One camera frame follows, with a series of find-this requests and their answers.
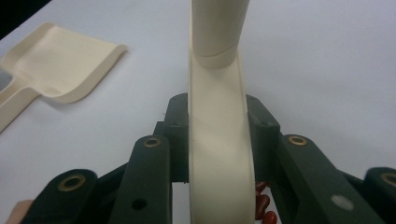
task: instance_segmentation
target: screw hole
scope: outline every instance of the screw hole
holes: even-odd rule
[[[308,142],[306,141],[305,138],[297,136],[297,135],[290,136],[288,139],[289,139],[289,142],[291,142],[295,146],[303,147],[306,144],[308,144]]]
[[[148,206],[148,202],[145,199],[136,199],[132,202],[132,208],[136,211],[140,211]]]
[[[156,147],[156,146],[159,146],[160,144],[161,144],[160,139],[152,137],[145,141],[144,146],[145,147]]]
[[[353,202],[350,201],[347,197],[343,195],[333,195],[331,197],[332,202],[337,205],[339,208],[342,208],[346,211],[352,211],[354,209]]]
[[[71,191],[78,189],[85,183],[85,176],[82,174],[70,175],[59,183],[60,191]]]
[[[384,173],[384,174],[381,174],[381,178],[382,178],[382,180],[384,180],[385,182],[387,182],[388,184],[390,184],[396,188],[396,174]]]

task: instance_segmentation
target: white background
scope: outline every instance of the white background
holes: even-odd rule
[[[56,175],[99,176],[129,160],[134,142],[188,90],[190,2],[52,0],[0,41],[0,57],[41,23],[126,44],[86,98],[33,101],[0,133],[0,223]],[[240,42],[246,91],[283,133],[314,140],[340,170],[363,178],[396,167],[396,2],[251,0]],[[7,75],[0,71],[0,88]],[[174,223],[189,223],[187,185],[174,185]]]

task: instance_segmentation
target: cream plastic scoop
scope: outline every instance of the cream plastic scoop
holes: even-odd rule
[[[86,96],[126,46],[44,23],[0,62],[13,76],[0,92],[0,132],[37,96],[72,103]]]

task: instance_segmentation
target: white tube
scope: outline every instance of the white tube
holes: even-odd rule
[[[222,68],[235,59],[248,0],[192,0],[192,48],[207,68]]]

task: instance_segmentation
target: cream plastic object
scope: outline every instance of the cream plastic object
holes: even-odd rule
[[[191,1],[192,48],[208,68],[230,65],[236,55],[248,0]]]
[[[191,29],[190,42],[194,36]],[[190,45],[191,223],[254,223],[254,167],[237,52],[229,66],[210,69],[194,50]]]
[[[126,46],[44,23],[1,59],[13,76],[0,92],[0,132],[38,95],[72,103],[87,95]]]

